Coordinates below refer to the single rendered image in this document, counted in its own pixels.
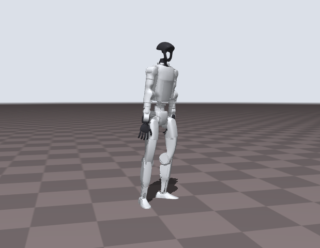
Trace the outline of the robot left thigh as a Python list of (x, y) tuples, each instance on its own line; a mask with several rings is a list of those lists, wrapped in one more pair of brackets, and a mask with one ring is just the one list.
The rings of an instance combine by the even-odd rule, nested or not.
[(168, 116), (167, 123), (162, 125), (162, 128), (167, 129), (166, 134), (164, 135), (167, 152), (160, 155), (159, 161), (162, 164), (168, 164), (171, 161), (177, 146), (178, 132), (175, 119)]

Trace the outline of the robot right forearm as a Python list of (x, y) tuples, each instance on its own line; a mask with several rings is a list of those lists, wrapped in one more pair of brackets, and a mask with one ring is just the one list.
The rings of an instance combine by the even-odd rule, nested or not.
[(152, 96), (152, 92), (151, 90), (147, 90), (144, 98), (143, 98), (143, 121), (149, 121), (149, 115), (150, 115), (150, 109), (151, 109), (151, 104), (152, 104), (152, 100), (151, 100), (151, 96)]

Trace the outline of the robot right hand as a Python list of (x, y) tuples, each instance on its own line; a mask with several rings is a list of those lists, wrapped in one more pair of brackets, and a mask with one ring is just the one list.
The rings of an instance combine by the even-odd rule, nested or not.
[[(149, 121), (150, 121), (150, 117), (149, 117), (149, 121), (143, 121), (143, 118), (144, 118), (144, 115), (142, 116), (142, 125), (140, 127), (140, 133), (139, 133), (139, 137), (141, 136), (141, 132), (142, 132), (142, 136), (141, 136), (141, 139), (143, 138), (143, 135), (144, 135), (144, 139), (146, 138), (146, 133), (147, 133), (147, 139), (148, 139), (148, 135), (149, 135), (149, 131), (150, 131), (150, 135), (152, 136), (152, 131), (150, 129), (150, 125), (148, 124)], [(145, 133), (145, 134), (144, 134)]]

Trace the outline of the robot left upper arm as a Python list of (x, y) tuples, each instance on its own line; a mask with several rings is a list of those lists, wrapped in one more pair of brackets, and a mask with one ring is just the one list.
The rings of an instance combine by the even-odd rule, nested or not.
[(170, 99), (176, 99), (178, 97), (178, 93), (174, 90), (176, 87), (177, 77), (178, 77), (178, 71), (174, 69), (174, 82), (173, 82), (173, 88)]

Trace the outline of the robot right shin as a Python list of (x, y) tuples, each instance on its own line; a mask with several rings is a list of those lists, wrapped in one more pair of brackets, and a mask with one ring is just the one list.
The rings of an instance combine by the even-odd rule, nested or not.
[(143, 197), (146, 199), (148, 185), (151, 179), (152, 166), (151, 166), (151, 162), (147, 162), (145, 164), (144, 157), (142, 157), (141, 164), (142, 164), (141, 170), (140, 170), (141, 199), (143, 199)]

